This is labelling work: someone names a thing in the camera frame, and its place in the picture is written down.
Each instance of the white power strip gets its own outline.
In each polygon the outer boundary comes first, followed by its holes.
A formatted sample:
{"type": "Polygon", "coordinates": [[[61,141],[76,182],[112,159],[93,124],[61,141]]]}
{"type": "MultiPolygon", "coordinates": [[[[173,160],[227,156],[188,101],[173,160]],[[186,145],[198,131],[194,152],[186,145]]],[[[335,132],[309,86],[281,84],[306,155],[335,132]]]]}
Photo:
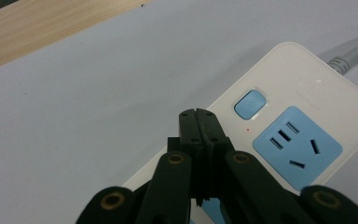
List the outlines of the white power strip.
{"type": "MultiPolygon", "coordinates": [[[[207,109],[236,150],[256,156],[293,193],[324,184],[358,149],[358,88],[296,43],[275,47],[207,109]]],[[[165,152],[124,186],[148,181],[165,152]]],[[[192,207],[195,223],[210,217],[192,207]]]]}

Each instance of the power cord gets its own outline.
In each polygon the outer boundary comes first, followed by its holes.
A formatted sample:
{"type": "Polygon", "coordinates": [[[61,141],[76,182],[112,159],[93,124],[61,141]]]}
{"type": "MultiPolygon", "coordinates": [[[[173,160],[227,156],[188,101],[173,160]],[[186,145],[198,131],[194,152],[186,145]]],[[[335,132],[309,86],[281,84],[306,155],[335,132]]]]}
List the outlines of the power cord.
{"type": "Polygon", "coordinates": [[[342,76],[345,75],[351,68],[358,64],[358,47],[343,56],[333,58],[327,64],[342,76]]]}

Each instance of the white table surface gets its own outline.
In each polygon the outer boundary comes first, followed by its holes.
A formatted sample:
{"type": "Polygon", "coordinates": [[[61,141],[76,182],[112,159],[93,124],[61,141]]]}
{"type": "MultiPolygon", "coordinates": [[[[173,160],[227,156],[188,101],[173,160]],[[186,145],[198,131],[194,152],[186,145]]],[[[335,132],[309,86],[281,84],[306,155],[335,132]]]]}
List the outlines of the white table surface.
{"type": "MultiPolygon", "coordinates": [[[[358,1],[155,0],[0,66],[0,223],[75,223],[284,41],[345,53],[358,1]]],[[[358,152],[327,186],[358,203],[358,152]]]]}

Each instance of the light wood grain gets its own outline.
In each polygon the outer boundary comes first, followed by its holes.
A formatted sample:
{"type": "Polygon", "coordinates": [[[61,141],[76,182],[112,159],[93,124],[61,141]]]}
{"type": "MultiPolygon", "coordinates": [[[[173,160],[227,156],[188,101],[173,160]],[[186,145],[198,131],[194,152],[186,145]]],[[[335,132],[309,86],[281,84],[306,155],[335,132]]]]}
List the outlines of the light wood grain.
{"type": "Polygon", "coordinates": [[[148,0],[20,0],[0,9],[0,65],[148,0]]]}

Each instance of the light blue switch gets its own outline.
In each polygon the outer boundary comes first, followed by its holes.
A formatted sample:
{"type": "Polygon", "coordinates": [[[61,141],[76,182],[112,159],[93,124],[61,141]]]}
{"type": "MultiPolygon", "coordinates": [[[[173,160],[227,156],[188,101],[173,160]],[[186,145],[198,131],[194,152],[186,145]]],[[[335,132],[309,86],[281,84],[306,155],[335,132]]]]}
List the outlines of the light blue switch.
{"type": "Polygon", "coordinates": [[[266,104],[266,98],[258,91],[249,91],[234,106],[235,112],[243,118],[250,119],[266,104]]]}

